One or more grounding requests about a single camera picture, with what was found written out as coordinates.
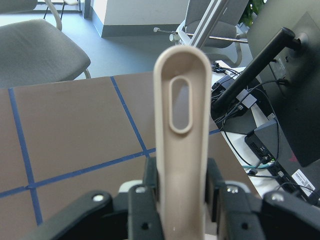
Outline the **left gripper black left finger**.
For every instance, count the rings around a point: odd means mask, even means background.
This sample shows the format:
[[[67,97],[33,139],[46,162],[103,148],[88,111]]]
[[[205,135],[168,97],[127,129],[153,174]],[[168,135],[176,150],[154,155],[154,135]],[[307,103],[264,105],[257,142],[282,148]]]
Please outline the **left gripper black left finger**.
[[[159,180],[157,160],[149,157],[145,161],[142,184],[128,191],[128,239],[163,240],[164,233],[157,210]]]

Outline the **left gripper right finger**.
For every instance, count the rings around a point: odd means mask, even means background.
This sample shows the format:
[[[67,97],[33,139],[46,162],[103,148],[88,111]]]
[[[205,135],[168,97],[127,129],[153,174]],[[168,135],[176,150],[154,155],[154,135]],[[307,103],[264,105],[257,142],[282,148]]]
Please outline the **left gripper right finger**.
[[[207,160],[205,202],[218,240],[264,240],[258,216],[251,210],[250,189],[243,183],[224,180],[213,158]]]

